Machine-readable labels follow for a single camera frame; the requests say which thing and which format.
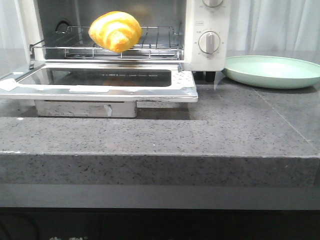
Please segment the oven control knob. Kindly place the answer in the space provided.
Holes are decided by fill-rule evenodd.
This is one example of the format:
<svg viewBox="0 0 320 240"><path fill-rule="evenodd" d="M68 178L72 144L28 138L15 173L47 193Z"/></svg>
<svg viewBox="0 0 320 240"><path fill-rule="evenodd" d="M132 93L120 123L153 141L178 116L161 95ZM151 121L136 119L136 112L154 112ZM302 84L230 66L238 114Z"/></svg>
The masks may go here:
<svg viewBox="0 0 320 240"><path fill-rule="evenodd" d="M223 0L202 0L202 2L209 8L216 8L223 3Z"/></svg>
<svg viewBox="0 0 320 240"><path fill-rule="evenodd" d="M200 36L198 46L202 52L213 54L220 46L220 37L213 31L207 31Z"/></svg>

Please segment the light green plate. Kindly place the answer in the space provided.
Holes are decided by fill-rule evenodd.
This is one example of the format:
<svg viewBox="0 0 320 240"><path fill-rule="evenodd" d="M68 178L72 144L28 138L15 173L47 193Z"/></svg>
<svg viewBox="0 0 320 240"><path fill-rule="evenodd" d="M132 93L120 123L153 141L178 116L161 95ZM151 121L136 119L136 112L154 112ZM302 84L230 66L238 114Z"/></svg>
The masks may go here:
<svg viewBox="0 0 320 240"><path fill-rule="evenodd" d="M301 89L320 82L318 64L280 56L231 56L222 72L238 83L269 89Z"/></svg>

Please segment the white Toshiba toaster oven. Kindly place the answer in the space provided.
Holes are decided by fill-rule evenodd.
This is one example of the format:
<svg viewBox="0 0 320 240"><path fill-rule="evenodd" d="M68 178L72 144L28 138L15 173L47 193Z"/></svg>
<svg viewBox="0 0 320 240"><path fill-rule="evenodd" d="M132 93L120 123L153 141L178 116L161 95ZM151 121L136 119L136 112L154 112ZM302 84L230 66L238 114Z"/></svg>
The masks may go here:
<svg viewBox="0 0 320 240"><path fill-rule="evenodd" d="M36 62L172 63L212 83L225 67L229 0L17 0L30 69ZM94 43L89 28L112 11L132 15L142 36L113 52Z"/></svg>

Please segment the yellow bread roll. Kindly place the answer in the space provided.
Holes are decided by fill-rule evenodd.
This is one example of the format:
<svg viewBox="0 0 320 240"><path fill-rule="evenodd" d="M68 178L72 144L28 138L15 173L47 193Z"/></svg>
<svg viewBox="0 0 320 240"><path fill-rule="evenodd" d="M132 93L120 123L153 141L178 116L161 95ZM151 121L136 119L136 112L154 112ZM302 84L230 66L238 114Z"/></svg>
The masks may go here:
<svg viewBox="0 0 320 240"><path fill-rule="evenodd" d="M143 30L139 22L129 13L111 11L98 17L91 24L88 34L100 47L122 53L136 45Z"/></svg>

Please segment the upper oven control knob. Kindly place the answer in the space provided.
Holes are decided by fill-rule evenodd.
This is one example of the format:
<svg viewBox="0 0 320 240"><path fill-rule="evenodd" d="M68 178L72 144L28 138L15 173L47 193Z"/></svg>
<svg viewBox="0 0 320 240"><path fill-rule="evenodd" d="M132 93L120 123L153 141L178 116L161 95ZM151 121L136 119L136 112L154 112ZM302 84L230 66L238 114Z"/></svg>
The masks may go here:
<svg viewBox="0 0 320 240"><path fill-rule="evenodd" d="M223 3L223 0L202 0L202 2L209 8L216 8Z"/></svg>

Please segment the lower oven control knob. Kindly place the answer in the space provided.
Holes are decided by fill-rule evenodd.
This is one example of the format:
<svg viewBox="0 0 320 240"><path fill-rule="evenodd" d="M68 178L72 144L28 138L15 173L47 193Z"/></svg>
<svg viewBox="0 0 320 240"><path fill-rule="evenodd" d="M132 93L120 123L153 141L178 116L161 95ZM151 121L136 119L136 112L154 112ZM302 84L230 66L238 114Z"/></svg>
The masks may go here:
<svg viewBox="0 0 320 240"><path fill-rule="evenodd" d="M198 46L202 52L213 54L220 46L220 37L213 31L207 31L200 36Z"/></svg>

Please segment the glass oven door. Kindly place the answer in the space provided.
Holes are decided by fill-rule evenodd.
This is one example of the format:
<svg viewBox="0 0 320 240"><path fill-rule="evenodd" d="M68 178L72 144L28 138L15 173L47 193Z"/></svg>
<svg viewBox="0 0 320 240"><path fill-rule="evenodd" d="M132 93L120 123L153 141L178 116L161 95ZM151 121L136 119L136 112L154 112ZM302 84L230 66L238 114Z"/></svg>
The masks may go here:
<svg viewBox="0 0 320 240"><path fill-rule="evenodd" d="M0 80L2 99L32 100L39 116L134 118L139 102L195 103L178 63L37 61Z"/></svg>

